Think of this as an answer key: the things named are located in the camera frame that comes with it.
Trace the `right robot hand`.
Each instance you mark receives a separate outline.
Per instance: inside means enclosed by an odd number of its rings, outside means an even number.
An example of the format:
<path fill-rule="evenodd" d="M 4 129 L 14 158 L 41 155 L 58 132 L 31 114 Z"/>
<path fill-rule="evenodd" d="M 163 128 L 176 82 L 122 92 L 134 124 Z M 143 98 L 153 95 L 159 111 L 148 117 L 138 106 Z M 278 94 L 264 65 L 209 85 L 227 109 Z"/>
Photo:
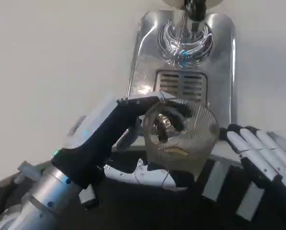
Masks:
<path fill-rule="evenodd" d="M 253 126 L 230 124 L 220 129 L 220 140 L 237 154 L 250 179 L 262 189 L 286 190 L 286 139 Z"/>

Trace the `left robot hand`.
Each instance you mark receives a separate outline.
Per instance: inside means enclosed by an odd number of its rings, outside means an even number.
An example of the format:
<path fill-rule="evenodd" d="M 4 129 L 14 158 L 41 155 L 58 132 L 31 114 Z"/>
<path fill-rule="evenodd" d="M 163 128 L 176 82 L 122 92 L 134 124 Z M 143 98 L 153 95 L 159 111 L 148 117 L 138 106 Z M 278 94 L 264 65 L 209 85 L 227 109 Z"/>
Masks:
<path fill-rule="evenodd" d="M 104 178 L 101 169 L 123 133 L 155 104 L 174 96 L 166 92 L 137 94 L 130 98 L 107 95 L 77 121 L 51 163 L 82 189 Z"/>

